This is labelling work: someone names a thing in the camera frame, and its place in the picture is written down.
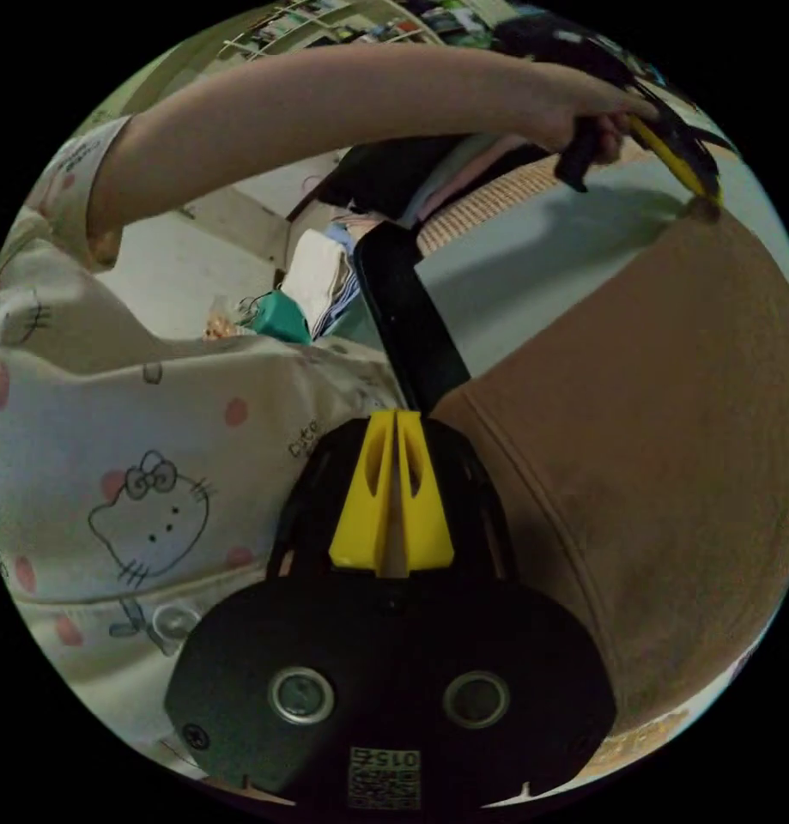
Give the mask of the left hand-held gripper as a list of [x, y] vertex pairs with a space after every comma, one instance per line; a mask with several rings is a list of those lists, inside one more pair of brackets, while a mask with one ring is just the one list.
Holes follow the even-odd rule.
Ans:
[[720, 206], [722, 186], [713, 147], [731, 144], [710, 130], [688, 124], [646, 84], [647, 73], [621, 46], [554, 14], [519, 15], [496, 26], [496, 49], [516, 58], [557, 64], [583, 72], [641, 97], [658, 114], [627, 115], [628, 132], [639, 148], [654, 154], [690, 193]]

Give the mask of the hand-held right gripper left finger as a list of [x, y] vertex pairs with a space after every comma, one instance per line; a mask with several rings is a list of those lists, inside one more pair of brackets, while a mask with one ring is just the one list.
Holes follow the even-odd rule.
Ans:
[[343, 508], [329, 548], [331, 564], [349, 571], [381, 571], [391, 499], [395, 412], [367, 419]]

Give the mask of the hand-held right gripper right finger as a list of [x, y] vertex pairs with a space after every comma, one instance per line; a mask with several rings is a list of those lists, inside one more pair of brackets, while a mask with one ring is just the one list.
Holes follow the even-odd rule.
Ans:
[[411, 575], [448, 568], [454, 558], [452, 537], [418, 412], [397, 412], [397, 444], [406, 571]]

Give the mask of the person's left hand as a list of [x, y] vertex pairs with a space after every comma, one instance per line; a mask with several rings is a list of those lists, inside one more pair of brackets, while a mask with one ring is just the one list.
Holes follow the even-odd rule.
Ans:
[[586, 118], [599, 138], [593, 163], [607, 166], [620, 158], [634, 118], [644, 122], [659, 120], [658, 109], [641, 95], [581, 71], [545, 64], [540, 76], [544, 90], [537, 98], [541, 113], [532, 141], [552, 153], [566, 149], [576, 136], [577, 121]]

